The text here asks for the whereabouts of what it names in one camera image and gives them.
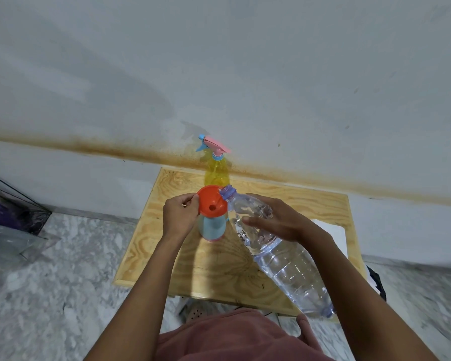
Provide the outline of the person's left hand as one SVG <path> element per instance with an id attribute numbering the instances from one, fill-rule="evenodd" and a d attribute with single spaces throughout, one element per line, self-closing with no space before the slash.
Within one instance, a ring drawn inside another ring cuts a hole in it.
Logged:
<path id="1" fill-rule="evenodd" d="M 165 201 L 162 237 L 182 244 L 192 231 L 197 218 L 188 216 L 188 203 L 199 203 L 196 193 L 181 194 Z"/>

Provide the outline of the person's right hand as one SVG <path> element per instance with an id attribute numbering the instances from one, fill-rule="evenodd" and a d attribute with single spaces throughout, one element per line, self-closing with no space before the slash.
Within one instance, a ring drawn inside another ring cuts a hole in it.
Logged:
<path id="1" fill-rule="evenodd" d="M 317 229 L 320 229 L 309 218 L 294 210 L 284 201 L 277 198 L 270 198 L 258 194 L 248 195 L 267 204 L 272 210 L 272 217 L 280 223 L 280 231 L 268 231 L 279 238 L 291 242 L 307 243 L 307 240 L 313 238 Z"/>

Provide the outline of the orange plastic funnel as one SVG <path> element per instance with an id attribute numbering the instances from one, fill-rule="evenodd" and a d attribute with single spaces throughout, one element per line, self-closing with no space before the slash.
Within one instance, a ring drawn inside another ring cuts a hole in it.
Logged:
<path id="1" fill-rule="evenodd" d="M 208 185 L 197 191 L 199 214 L 208 218 L 217 218 L 228 212 L 228 203 L 222 198 L 221 189 L 223 189 L 223 186 Z"/>

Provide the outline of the clear plastic water bottle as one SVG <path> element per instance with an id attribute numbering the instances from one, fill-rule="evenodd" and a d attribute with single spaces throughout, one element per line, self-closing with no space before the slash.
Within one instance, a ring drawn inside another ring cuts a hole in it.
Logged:
<path id="1" fill-rule="evenodd" d="M 228 203 L 229 221 L 254 262 L 305 315 L 329 319 L 335 314 L 330 296 L 306 249 L 243 223 L 244 217 L 273 217 L 272 208 L 231 185 L 219 190 Z"/>

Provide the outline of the person's right forearm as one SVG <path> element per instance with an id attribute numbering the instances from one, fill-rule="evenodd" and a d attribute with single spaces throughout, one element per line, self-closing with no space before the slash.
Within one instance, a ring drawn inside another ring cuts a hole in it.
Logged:
<path id="1" fill-rule="evenodd" d="M 373 290 L 316 224 L 298 242 L 310 253 L 356 361 L 439 361 L 407 323 Z"/>

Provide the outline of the person's left forearm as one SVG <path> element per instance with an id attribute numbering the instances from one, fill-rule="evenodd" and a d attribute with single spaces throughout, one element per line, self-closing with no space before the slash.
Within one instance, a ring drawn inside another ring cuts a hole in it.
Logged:
<path id="1" fill-rule="evenodd" d="M 163 235 L 84 361 L 153 361 L 172 271 L 186 235 Z"/>

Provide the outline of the light blue plastic bottle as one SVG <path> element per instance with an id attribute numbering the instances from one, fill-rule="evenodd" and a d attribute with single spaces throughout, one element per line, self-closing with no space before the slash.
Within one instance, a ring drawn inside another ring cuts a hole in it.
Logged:
<path id="1" fill-rule="evenodd" d="M 219 217 L 198 216 L 198 231 L 203 239 L 209 242 L 220 240 L 225 231 L 229 218 L 227 214 Z"/>

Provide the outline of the yellow spray bottle pink trigger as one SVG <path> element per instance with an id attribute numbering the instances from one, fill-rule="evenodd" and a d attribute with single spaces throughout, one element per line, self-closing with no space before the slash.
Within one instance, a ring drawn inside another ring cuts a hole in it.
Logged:
<path id="1" fill-rule="evenodd" d="M 230 153 L 229 148 L 204 134 L 200 134 L 198 139 L 201 141 L 201 144 L 196 151 L 204 152 L 206 163 L 204 186 L 216 185 L 225 187 L 229 185 L 229 167 L 225 157 L 225 154 Z"/>

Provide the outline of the white paper sheet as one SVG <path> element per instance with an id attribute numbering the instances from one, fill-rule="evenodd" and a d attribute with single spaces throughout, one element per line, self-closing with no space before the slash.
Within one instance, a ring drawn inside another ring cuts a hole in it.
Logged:
<path id="1" fill-rule="evenodd" d="M 347 238 L 345 229 L 342 226 L 326 223 L 318 219 L 312 219 L 312 222 L 317 224 L 327 233 L 329 233 L 333 238 L 337 247 L 343 253 L 343 255 L 345 255 L 346 258 L 348 258 Z"/>

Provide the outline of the person's pink shirt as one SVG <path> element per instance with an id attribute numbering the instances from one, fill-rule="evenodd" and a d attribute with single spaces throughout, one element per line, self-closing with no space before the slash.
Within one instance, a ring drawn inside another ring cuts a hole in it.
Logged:
<path id="1" fill-rule="evenodd" d="M 204 316 L 159 335 L 154 361 L 335 361 L 322 351 L 303 314 L 288 335 L 253 309 Z"/>

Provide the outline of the black bag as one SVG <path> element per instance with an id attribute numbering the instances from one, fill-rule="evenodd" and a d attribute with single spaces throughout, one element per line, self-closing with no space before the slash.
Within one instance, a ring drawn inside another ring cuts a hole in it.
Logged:
<path id="1" fill-rule="evenodd" d="M 367 269 L 367 282 L 370 284 L 372 288 L 377 292 L 377 294 L 387 302 L 386 292 L 384 290 L 384 286 L 380 279 L 380 276 L 377 272 L 375 272 L 372 268 L 366 266 Z"/>

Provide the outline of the clear plastic sheet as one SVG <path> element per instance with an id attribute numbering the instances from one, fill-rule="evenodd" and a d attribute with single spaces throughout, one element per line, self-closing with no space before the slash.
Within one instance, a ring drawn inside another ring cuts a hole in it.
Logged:
<path id="1" fill-rule="evenodd" d="M 60 241 L 60 236 L 42 230 L 40 235 L 0 226 L 0 264 L 35 261 Z"/>

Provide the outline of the glass tank with black frame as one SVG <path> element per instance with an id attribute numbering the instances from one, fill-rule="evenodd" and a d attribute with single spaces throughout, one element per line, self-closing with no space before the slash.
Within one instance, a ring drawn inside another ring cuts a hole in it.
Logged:
<path id="1" fill-rule="evenodd" d="M 52 211 L 0 178 L 0 225 L 38 235 Z"/>

